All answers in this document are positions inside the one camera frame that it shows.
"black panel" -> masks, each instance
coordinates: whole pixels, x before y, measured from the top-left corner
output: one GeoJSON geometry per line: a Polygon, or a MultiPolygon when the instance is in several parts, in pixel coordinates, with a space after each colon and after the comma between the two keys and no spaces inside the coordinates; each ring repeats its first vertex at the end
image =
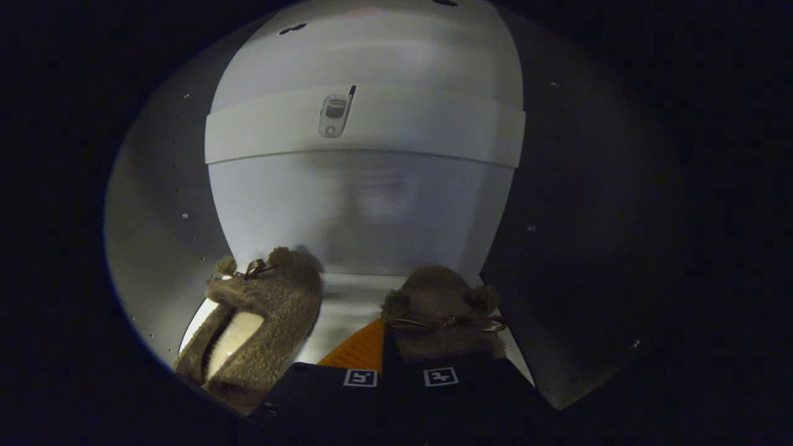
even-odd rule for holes
{"type": "Polygon", "coordinates": [[[538,388],[562,408],[621,367],[657,308],[680,296],[678,148],[594,60],[504,18],[526,136],[482,278],[502,292],[538,388]]]}

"slipper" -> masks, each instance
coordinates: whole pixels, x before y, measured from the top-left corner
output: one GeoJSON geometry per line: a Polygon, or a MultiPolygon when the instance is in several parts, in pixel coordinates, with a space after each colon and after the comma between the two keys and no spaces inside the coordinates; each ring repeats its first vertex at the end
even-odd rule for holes
{"type": "Polygon", "coordinates": [[[248,415],[289,367],[289,358],[311,332],[319,314],[322,282],[316,261],[276,248],[268,262],[251,262],[245,274],[207,282],[206,297],[218,307],[196,331],[174,369],[187,382],[248,415]],[[213,375],[207,365],[213,345],[240,313],[263,322],[213,375]]]}

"orange surface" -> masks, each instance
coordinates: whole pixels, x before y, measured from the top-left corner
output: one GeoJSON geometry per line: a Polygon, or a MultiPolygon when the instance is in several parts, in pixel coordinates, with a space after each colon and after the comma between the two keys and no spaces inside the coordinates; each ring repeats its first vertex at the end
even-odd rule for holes
{"type": "Polygon", "coordinates": [[[383,337],[383,320],[377,319],[348,337],[317,364],[329,367],[376,370],[382,374],[383,337]]]}

